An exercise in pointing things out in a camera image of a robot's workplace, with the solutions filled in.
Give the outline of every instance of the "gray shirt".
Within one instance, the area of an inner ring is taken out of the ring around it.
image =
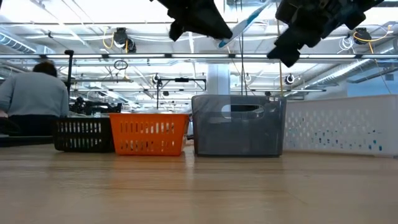
[[[28,72],[12,76],[0,85],[0,110],[12,115],[68,115],[68,91],[53,76]]]

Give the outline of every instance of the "orange basket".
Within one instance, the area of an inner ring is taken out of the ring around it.
[[[179,156],[185,145],[187,114],[110,114],[119,155]]]

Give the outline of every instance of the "white column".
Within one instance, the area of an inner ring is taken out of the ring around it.
[[[207,94],[229,95],[230,94],[230,72],[229,64],[209,64],[207,73]]]

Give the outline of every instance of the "wooden table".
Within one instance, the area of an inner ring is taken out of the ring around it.
[[[398,223],[398,161],[0,150],[0,223]]]

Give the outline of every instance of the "white perforated panel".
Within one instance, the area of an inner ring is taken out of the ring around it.
[[[397,112],[396,95],[291,102],[284,148],[397,155]]]

